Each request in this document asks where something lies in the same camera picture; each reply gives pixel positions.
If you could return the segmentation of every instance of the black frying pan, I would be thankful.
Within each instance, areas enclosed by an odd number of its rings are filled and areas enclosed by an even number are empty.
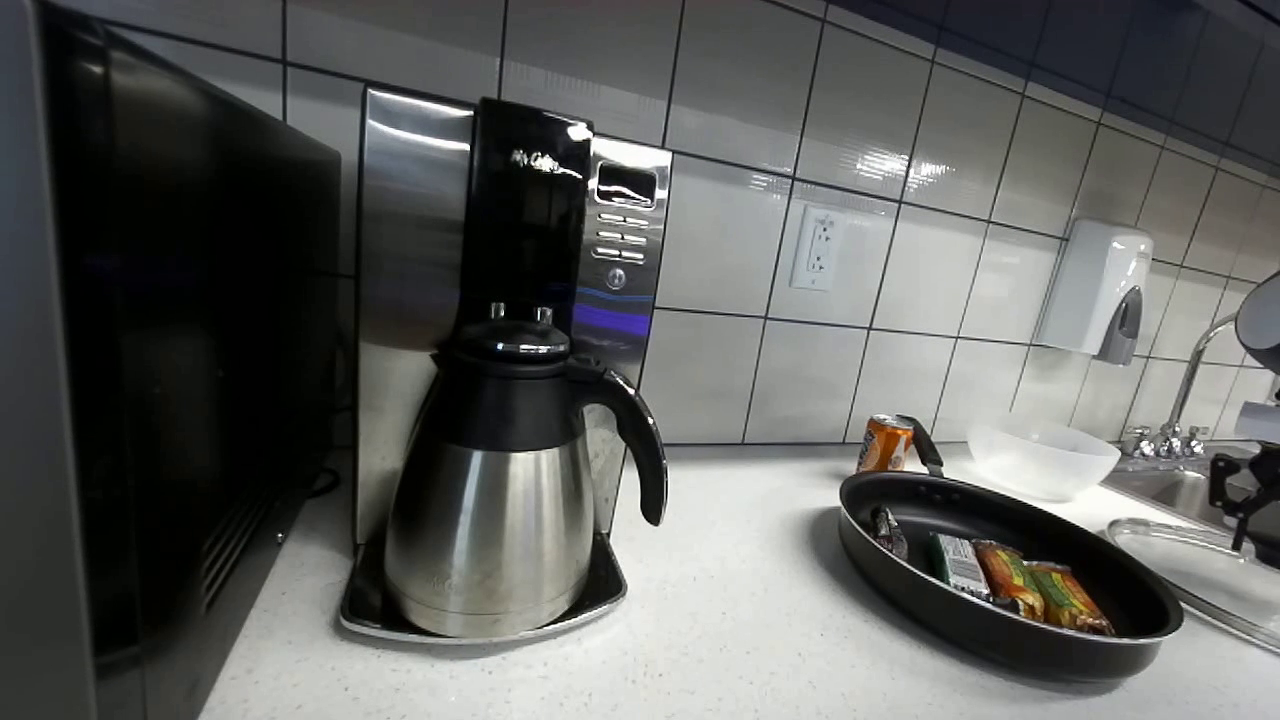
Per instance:
[[[897,607],[933,629],[935,635],[1043,680],[1118,680],[1147,669],[1186,625],[1182,598],[1156,572],[1137,564],[1108,538],[1057,519],[1033,505],[1002,490],[957,485],[940,474],[940,450],[916,424],[916,450],[933,474],[876,473],[849,474],[839,485],[839,538],[860,576],[881,586]],[[905,549],[892,551],[876,538],[876,513],[889,506],[901,522]],[[1028,560],[1073,564],[1079,584],[1118,625],[1118,635],[1067,630],[1036,619],[1020,619],[978,597],[965,597],[926,572],[919,538],[933,532],[1002,538]]]

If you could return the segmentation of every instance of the carafe handle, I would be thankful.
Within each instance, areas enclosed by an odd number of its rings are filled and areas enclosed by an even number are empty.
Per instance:
[[[661,522],[669,506],[669,459],[645,396],[632,381],[594,357],[574,357],[567,381],[586,391],[586,405],[606,405],[614,410],[616,430],[640,468],[640,516]]]

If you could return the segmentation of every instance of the black coffee maker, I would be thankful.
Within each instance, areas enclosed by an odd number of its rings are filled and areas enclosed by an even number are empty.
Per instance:
[[[434,383],[430,396],[396,396],[419,410],[396,468],[390,532],[365,549],[339,625],[411,644],[493,644],[594,619],[624,597],[608,544],[624,448],[640,465],[645,519],[658,522],[666,506],[661,439],[632,381],[651,330],[673,154],[501,101],[444,108],[374,92],[365,126],[365,186],[377,186],[365,326],[379,340],[369,348],[399,350],[419,330]]]

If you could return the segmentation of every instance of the wall tile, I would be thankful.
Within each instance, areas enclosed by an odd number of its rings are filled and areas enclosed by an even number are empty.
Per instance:
[[[935,47],[933,60],[935,60],[940,66],[953,66],[953,72],[965,72],[965,77],[1002,83],[1002,86],[1007,86],[1007,92],[1024,92],[1024,86],[1028,86],[1028,77],[1004,72],[1002,65],[984,65],[984,60],[978,60],[973,53]]]
[[[1259,186],[1254,224],[1239,237],[1239,250],[1232,258],[1232,275],[1239,280],[1268,280],[1280,267],[1280,192],[1276,186]]]
[[[901,195],[929,65],[854,33],[826,33],[801,176]]]
[[[355,166],[365,86],[319,72],[289,72],[289,123],[344,154],[339,270],[355,270]]]
[[[1146,358],[1134,358],[1134,365],[1087,358],[1079,399],[1073,409],[1073,424],[1092,434],[1121,439],[1139,374],[1146,374]]]
[[[984,224],[905,209],[897,220],[876,326],[957,336]]]
[[[935,439],[965,439],[973,424],[1004,421],[1028,348],[959,340],[935,410]]]
[[[1218,430],[1214,434],[1239,434],[1236,430],[1236,421],[1239,421],[1239,409],[1254,399],[1268,399],[1272,396],[1272,370],[1263,367],[1239,367],[1236,381],[1232,381],[1232,391],[1225,399],[1225,410],[1218,414]]]
[[[832,287],[793,285],[807,213],[839,213],[845,220]],[[897,220],[897,209],[883,199],[795,183],[779,267],[773,270],[768,317],[822,319],[822,324],[870,324],[876,306],[881,275],[883,275],[892,220]]]
[[[1214,430],[1218,421],[1225,414],[1236,370],[1239,367],[1202,365],[1182,426],[1207,426]]]
[[[750,439],[839,442],[860,358],[860,326],[768,324]]]
[[[1236,317],[1239,310],[1239,301],[1247,296],[1254,285],[1239,285],[1239,280],[1227,280],[1214,319],[1225,319],[1225,317]],[[1204,365],[1243,365],[1243,348],[1236,340],[1236,326],[1225,326],[1207,350],[1204,350]]]
[[[1176,285],[1176,267],[1151,263],[1147,287],[1146,287],[1146,326],[1137,330],[1137,357],[1151,357],[1171,285]]]
[[[289,60],[451,101],[496,95],[504,0],[289,0]]]
[[[761,0],[683,4],[669,145],[793,172],[818,37],[818,19]]]
[[[1011,92],[935,66],[905,195],[929,209],[988,216],[1011,120]]]
[[[1134,396],[1130,426],[1166,426],[1186,367],[1189,365],[1182,358],[1147,358]]]
[[[1125,130],[1125,136],[1137,136],[1137,141],[1146,141],[1146,145],[1176,148],[1176,145],[1168,145],[1168,136],[1166,136],[1162,126],[1139,123],[1137,114],[1139,114],[1139,111],[1134,111],[1134,108],[1121,103],[1121,111],[1118,111],[1118,108],[1105,111],[1105,123],[1118,126],[1118,130]]]
[[[1259,199],[1263,195],[1254,178],[1218,172],[1186,263],[1204,270],[1227,270],[1236,263],[1236,250],[1243,248],[1243,237],[1254,231]]]
[[[764,172],[681,154],[658,301],[764,317],[788,186]]]
[[[1077,195],[1077,216],[1137,224],[1151,166],[1156,145],[1100,126]]]
[[[282,0],[57,0],[89,17],[282,57]]]
[[[511,0],[504,95],[661,145],[681,0]]]
[[[1139,213],[1139,228],[1151,237],[1156,258],[1168,258],[1168,263],[1186,258],[1207,183],[1214,183],[1207,164],[1193,154],[1162,152],[1151,192]]]
[[[1189,358],[1195,340],[1207,330],[1221,296],[1221,275],[1182,270],[1151,357]]]
[[[1073,216],[1087,145],[1087,120],[1024,101],[992,216],[1061,237]]]
[[[1087,123],[1105,120],[1105,111],[1100,111],[1096,103],[1077,101],[1077,95],[1067,95],[1067,92],[1057,92],[1057,86],[1050,86],[1043,78],[1050,78],[1050,77],[1033,72],[1028,101],[1050,103],[1050,108],[1061,108],[1061,111],[1073,111],[1073,114],[1079,114],[1079,120],[1087,120]]]
[[[901,53],[911,53],[911,57],[926,57],[926,60],[933,60],[933,53],[935,53],[933,38],[919,38],[916,33],[901,33],[892,25],[881,25],[881,19],[871,19],[865,13],[854,13],[854,9],[839,9],[839,4],[828,4],[828,25],[860,33],[860,37],[870,37],[876,44],[889,44],[889,47],[901,47]]]
[[[857,383],[849,439],[865,439],[871,410],[908,410],[926,426],[935,421],[957,340],[871,330]]]
[[[1073,409],[1087,370],[1087,357],[1028,348],[1024,381],[1016,383],[1011,410],[1028,424],[1073,424]]]
[[[165,37],[124,33],[140,47],[174,60],[175,66],[216,83],[221,92],[269,111],[282,120],[282,65],[250,60],[236,53],[216,53],[199,44],[180,44]]]
[[[959,336],[1028,345],[1051,285],[1061,241],[988,228]]]
[[[761,319],[658,310],[640,396],[669,442],[740,442]]]

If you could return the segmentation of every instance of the sink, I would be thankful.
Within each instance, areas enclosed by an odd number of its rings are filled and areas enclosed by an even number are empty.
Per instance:
[[[1105,486],[1166,506],[1193,522],[1227,528],[1225,513],[1207,505],[1207,457],[1189,459],[1125,459]]]

